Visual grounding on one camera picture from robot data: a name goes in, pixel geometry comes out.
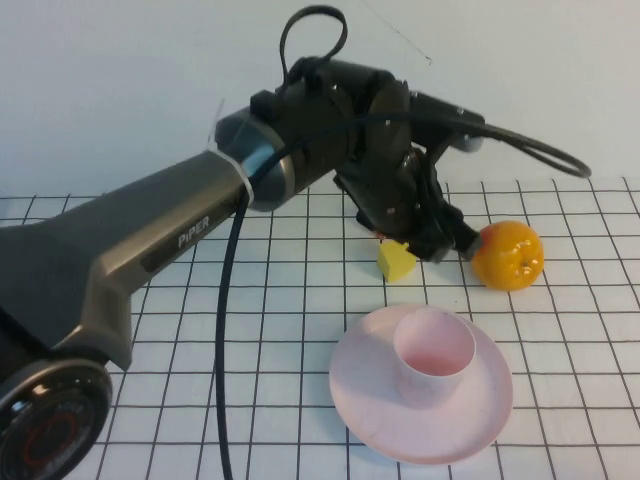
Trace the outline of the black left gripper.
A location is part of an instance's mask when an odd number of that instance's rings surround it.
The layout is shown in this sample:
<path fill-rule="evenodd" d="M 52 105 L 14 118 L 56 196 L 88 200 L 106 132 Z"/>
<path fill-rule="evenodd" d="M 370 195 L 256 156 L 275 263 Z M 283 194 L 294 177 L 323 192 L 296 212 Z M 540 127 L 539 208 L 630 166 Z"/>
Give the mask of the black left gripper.
<path fill-rule="evenodd" d="M 396 163 L 364 154 L 339 167 L 335 182 L 358 208 L 362 225 L 408 243 L 409 252 L 422 261 L 440 263 L 453 245 L 462 258 L 473 258 L 483 245 L 460 210 L 447 210 L 435 168 L 418 148 Z"/>

